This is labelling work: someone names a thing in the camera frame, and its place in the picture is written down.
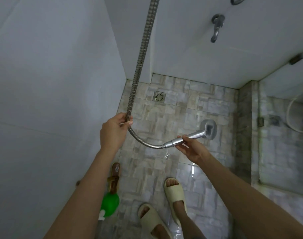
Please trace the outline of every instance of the person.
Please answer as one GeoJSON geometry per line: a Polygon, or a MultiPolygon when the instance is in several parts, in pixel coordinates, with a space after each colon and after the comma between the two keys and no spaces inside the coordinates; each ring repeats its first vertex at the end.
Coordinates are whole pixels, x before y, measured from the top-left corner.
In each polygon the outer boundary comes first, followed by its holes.
{"type": "MultiPolygon", "coordinates": [[[[125,122],[125,116],[125,113],[119,113],[102,125],[101,149],[45,239],[94,238],[110,164],[133,123],[132,119],[125,122]]],[[[203,170],[247,238],[303,238],[303,225],[289,213],[230,172],[200,142],[186,136],[182,138],[186,146],[181,144],[176,148],[203,170]]],[[[205,238],[186,213],[179,181],[166,179],[164,189],[173,219],[181,225],[184,238],[205,238]]],[[[143,229],[154,238],[172,238],[152,206],[141,205],[138,216],[143,229]]]]}

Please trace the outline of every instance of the person's right arm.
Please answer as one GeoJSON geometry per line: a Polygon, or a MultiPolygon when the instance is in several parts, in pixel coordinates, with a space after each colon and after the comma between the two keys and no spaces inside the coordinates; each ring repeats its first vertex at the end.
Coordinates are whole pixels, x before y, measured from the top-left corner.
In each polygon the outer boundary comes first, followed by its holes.
{"type": "Polygon", "coordinates": [[[176,148],[206,174],[247,238],[303,238],[303,225],[280,206],[234,175],[204,145],[183,136],[176,148]]]}

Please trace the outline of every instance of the leg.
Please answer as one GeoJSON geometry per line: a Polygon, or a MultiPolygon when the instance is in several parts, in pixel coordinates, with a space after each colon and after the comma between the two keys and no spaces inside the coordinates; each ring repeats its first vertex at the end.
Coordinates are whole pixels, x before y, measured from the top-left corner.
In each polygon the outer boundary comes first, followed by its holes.
{"type": "MultiPolygon", "coordinates": [[[[170,179],[167,180],[166,186],[170,187],[173,185],[178,185],[176,180],[170,179]]],[[[202,234],[201,230],[196,226],[196,224],[188,217],[184,202],[176,201],[173,203],[173,209],[181,223],[182,233],[184,235],[184,239],[206,239],[202,234]]]]}
{"type": "MultiPolygon", "coordinates": [[[[149,211],[149,207],[145,207],[140,214],[140,218],[142,218],[147,212],[149,211]]],[[[151,234],[154,237],[157,237],[158,239],[170,239],[166,229],[163,227],[163,225],[158,224],[151,232],[151,234]]]]}

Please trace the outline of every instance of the person's left hand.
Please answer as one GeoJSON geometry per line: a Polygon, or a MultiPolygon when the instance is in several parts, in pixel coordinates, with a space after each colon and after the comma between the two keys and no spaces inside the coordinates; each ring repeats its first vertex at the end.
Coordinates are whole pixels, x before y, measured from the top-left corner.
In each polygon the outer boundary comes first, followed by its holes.
{"type": "Polygon", "coordinates": [[[133,124],[133,117],[125,122],[126,113],[118,113],[103,123],[100,131],[101,150],[116,153],[125,141],[127,129],[133,124]]]}

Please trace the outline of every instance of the shower head handle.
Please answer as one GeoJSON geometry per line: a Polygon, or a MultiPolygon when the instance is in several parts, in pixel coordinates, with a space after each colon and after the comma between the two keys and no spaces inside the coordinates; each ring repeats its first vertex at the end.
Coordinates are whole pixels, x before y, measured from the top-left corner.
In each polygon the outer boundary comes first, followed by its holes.
{"type": "MultiPolygon", "coordinates": [[[[199,126],[199,130],[197,132],[193,132],[187,137],[192,138],[192,139],[197,139],[197,138],[205,138],[209,140],[213,140],[217,135],[217,124],[215,123],[214,120],[203,120],[199,126]]],[[[165,148],[170,148],[173,146],[176,146],[178,144],[184,143],[184,140],[182,138],[175,138],[169,142],[166,142],[165,148]]]]}

